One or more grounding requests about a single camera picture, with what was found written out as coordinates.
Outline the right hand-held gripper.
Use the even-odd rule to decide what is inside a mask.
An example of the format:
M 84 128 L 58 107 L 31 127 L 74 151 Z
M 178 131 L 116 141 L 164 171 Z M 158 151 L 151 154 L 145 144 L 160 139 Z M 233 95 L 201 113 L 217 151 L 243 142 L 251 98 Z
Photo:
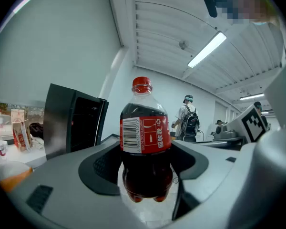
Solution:
M 229 213 L 230 229 L 286 229 L 286 65 L 266 89 L 280 128 L 266 131 L 246 115 L 253 154 Z

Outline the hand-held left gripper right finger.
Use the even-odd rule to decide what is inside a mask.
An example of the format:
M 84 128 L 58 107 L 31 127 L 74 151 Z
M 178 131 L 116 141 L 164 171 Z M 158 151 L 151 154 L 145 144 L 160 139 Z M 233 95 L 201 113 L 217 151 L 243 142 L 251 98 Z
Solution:
M 179 183 L 172 229 L 226 229 L 234 201 L 224 187 L 239 153 L 183 141 L 172 142 L 172 166 Z

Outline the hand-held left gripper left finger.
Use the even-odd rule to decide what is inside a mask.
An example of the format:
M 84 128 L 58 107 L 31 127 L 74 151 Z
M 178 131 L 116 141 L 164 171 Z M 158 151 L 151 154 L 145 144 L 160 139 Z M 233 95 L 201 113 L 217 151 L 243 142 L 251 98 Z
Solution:
M 144 229 L 143 224 L 124 204 L 119 194 L 101 195 L 81 181 L 79 167 L 91 155 L 102 155 L 118 146 L 107 141 L 46 161 L 17 185 L 9 198 L 16 209 L 39 229 Z M 29 204 L 37 187 L 52 189 L 41 211 Z

